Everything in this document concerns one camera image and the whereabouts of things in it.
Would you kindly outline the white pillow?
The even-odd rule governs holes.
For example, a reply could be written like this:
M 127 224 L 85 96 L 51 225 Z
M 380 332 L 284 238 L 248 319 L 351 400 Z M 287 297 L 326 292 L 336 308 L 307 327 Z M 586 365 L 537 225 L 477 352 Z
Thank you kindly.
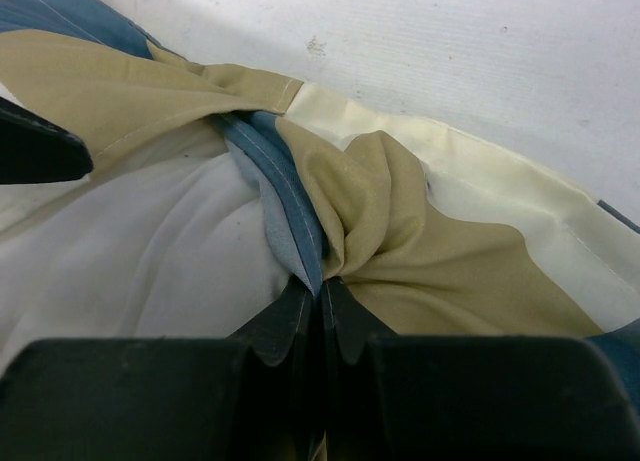
M 275 180 L 198 95 L 77 181 L 1 190 L 1 362 L 46 339 L 220 337 L 304 276 Z

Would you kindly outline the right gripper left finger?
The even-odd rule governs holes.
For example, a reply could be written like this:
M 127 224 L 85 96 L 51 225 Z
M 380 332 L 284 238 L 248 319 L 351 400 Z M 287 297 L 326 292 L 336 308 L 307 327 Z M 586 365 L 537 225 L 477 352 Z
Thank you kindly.
M 291 276 L 275 301 L 229 336 L 244 349 L 243 368 L 303 369 L 314 301 L 311 291 Z

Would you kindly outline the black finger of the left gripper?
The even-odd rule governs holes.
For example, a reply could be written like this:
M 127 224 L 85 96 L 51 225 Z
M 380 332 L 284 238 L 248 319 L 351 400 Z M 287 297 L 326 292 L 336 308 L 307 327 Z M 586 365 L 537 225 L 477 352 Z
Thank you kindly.
M 5 98 L 0 145 L 2 185 L 74 181 L 94 169 L 79 137 Z

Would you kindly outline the blue beige checked pillowcase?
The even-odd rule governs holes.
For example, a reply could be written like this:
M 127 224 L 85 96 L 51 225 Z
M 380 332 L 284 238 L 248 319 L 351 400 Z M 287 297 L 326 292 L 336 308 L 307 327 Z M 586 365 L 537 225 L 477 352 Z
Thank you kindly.
M 306 270 L 291 276 L 313 293 L 339 276 L 402 334 L 638 350 L 639 231 L 548 170 L 276 73 L 189 62 L 99 0 L 1 0 L 1 99 L 79 137 L 91 173 L 199 94 L 259 103 L 233 140 L 275 180 Z

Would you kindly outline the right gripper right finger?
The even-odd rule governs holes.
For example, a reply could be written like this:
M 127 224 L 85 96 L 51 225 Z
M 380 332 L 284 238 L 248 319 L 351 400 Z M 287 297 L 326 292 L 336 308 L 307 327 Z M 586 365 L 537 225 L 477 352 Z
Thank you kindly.
M 356 366 L 371 339 L 397 335 L 365 308 L 339 277 L 323 283 L 321 306 L 325 353 L 333 364 Z

